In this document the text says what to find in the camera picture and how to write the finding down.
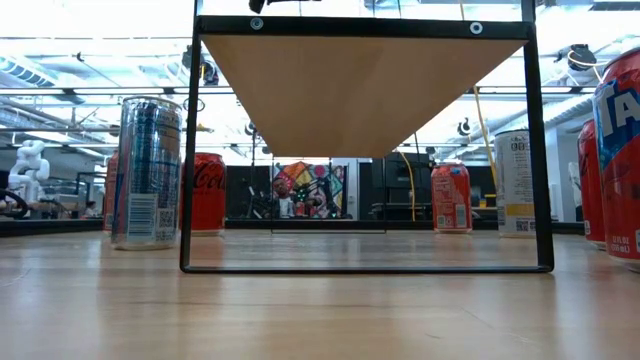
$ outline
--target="black metal frame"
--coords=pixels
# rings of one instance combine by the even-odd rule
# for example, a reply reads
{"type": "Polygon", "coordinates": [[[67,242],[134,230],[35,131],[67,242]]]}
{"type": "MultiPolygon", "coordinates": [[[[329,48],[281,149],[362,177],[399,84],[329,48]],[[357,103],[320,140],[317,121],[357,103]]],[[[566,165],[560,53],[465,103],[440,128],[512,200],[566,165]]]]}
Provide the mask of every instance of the black metal frame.
{"type": "Polygon", "coordinates": [[[184,217],[180,244],[180,269],[186,273],[217,274],[451,274],[451,273],[545,273],[554,268],[553,239],[547,187],[546,149],[542,118],[542,93],[535,28],[535,1],[521,0],[522,22],[479,22],[480,34],[474,34],[475,21],[405,20],[378,18],[315,18],[258,16],[200,16],[203,0],[195,0],[191,69],[200,67],[201,35],[268,35],[268,36],[356,36],[401,38],[454,38],[489,40],[526,40],[524,45],[525,79],[531,167],[533,173],[536,219],[537,266],[492,267],[376,267],[376,268],[216,268],[190,265],[191,211],[196,141],[196,102],[199,72],[191,71],[187,146],[185,159],[184,217]]]}

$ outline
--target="barcode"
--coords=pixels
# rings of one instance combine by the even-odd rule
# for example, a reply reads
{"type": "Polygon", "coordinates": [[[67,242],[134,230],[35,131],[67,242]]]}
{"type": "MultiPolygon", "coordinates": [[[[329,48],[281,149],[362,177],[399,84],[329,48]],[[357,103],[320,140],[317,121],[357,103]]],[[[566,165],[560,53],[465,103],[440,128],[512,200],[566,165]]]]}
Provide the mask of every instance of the barcode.
{"type": "Polygon", "coordinates": [[[529,221],[516,220],[516,231],[529,231],[529,221]]]}
{"type": "Polygon", "coordinates": [[[129,195],[128,237],[146,239],[154,238],[156,230],[157,205],[158,196],[156,194],[129,195]]]}
{"type": "Polygon", "coordinates": [[[464,204],[456,205],[456,226],[467,227],[467,207],[464,204]]]}

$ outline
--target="coca-cola can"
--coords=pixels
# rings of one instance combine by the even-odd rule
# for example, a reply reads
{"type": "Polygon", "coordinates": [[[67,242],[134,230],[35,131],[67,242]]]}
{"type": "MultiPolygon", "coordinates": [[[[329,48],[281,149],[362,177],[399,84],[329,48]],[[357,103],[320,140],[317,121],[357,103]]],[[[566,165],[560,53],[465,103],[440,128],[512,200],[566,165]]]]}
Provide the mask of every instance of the coca-cola can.
{"type": "MultiPolygon", "coordinates": [[[[195,154],[191,231],[194,234],[218,234],[224,229],[227,169],[222,156],[210,153],[195,154]]],[[[180,201],[180,228],[184,197],[180,201]]]]}

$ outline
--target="colorful painting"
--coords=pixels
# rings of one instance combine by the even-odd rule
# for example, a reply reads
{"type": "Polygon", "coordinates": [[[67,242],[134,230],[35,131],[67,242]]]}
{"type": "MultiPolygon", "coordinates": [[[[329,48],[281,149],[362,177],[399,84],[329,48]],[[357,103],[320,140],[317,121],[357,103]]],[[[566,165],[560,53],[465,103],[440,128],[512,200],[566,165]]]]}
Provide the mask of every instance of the colorful painting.
{"type": "Polygon", "coordinates": [[[312,165],[299,161],[276,164],[274,195],[282,203],[290,199],[292,210],[283,207],[280,218],[342,218],[346,214],[346,166],[312,165]]]}

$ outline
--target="soda can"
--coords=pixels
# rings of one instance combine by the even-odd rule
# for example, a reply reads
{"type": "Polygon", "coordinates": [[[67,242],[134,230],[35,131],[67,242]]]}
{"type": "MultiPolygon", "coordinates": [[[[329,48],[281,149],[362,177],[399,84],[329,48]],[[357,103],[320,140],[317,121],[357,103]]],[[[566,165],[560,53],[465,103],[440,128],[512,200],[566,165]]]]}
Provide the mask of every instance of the soda can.
{"type": "Polygon", "coordinates": [[[471,183],[462,164],[441,164],[431,173],[433,228],[439,233],[468,233],[471,224],[471,183]]]}
{"type": "MultiPolygon", "coordinates": [[[[193,175],[191,232],[194,235],[216,235],[225,221],[227,169],[218,154],[196,153],[193,175]]],[[[183,202],[180,202],[182,229],[183,202]]]]}
{"type": "Polygon", "coordinates": [[[496,134],[494,146],[500,236],[535,237],[529,131],[513,130],[496,134]]]}
{"type": "Polygon", "coordinates": [[[640,48],[605,67],[595,91],[607,253],[640,271],[640,48]]]}
{"type": "Polygon", "coordinates": [[[600,165],[598,164],[596,125],[593,120],[585,122],[578,135],[578,161],[584,235],[598,249],[605,250],[600,165]]]}
{"type": "Polygon", "coordinates": [[[180,106],[147,96],[124,100],[114,221],[116,249],[171,247],[180,186],[180,106]]]}
{"type": "Polygon", "coordinates": [[[104,189],[104,216],[102,220],[102,231],[111,233],[113,226],[113,208],[116,198],[116,175],[118,172],[118,151],[107,162],[107,179],[104,189]]]}

